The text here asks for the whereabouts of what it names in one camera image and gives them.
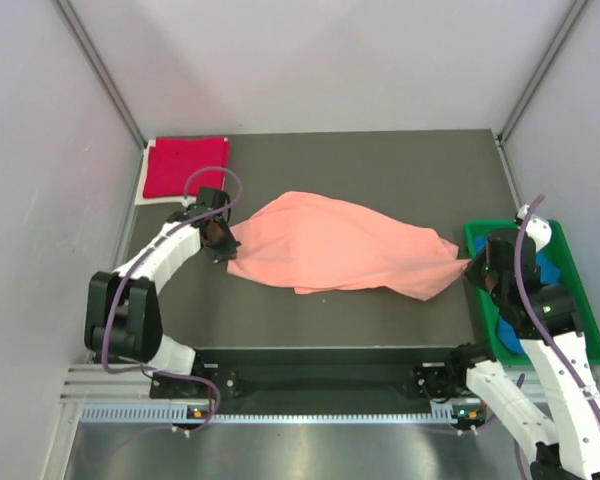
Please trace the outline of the salmon pink t shirt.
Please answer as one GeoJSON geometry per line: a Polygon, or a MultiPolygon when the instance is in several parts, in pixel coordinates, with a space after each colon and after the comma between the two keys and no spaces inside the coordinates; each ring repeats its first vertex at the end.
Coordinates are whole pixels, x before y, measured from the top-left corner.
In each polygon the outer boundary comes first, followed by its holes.
{"type": "Polygon", "coordinates": [[[431,228],[313,193],[286,192],[231,231],[229,274],[300,295],[387,288],[426,301],[468,266],[431,228]]]}

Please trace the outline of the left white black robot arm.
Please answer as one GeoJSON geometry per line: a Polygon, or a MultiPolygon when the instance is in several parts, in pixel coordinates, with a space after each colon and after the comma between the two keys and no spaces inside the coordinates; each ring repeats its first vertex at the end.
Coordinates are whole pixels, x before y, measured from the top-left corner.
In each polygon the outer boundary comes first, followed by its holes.
{"type": "Polygon", "coordinates": [[[159,294],[198,253],[224,263],[235,258],[239,246],[222,214],[173,215],[131,260],[90,279],[86,347],[100,354],[110,373],[161,371],[172,375],[172,384],[183,395],[200,394],[207,374],[194,364],[193,348],[164,332],[159,294]]]}

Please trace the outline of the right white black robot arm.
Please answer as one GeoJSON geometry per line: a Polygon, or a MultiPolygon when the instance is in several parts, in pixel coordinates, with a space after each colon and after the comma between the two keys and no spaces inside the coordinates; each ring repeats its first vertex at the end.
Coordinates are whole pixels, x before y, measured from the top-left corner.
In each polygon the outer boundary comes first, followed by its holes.
{"type": "Polygon", "coordinates": [[[518,223],[491,232],[465,278],[487,293],[533,366],[548,415],[505,372],[485,345],[457,347],[445,362],[456,394],[484,401],[525,455],[534,479],[600,479],[600,391],[586,353],[576,304],[561,284],[542,281],[536,253],[550,241],[539,199],[518,223]]]}

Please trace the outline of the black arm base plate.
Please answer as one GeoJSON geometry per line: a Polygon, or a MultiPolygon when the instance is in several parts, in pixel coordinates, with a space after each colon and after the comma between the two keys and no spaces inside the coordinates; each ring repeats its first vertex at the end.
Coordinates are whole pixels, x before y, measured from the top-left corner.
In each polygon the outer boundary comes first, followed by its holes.
{"type": "Polygon", "coordinates": [[[453,395],[466,371],[496,357],[485,344],[458,347],[211,348],[198,352],[192,373],[219,387],[224,399],[262,391],[394,391],[419,397],[441,385],[453,395]]]}

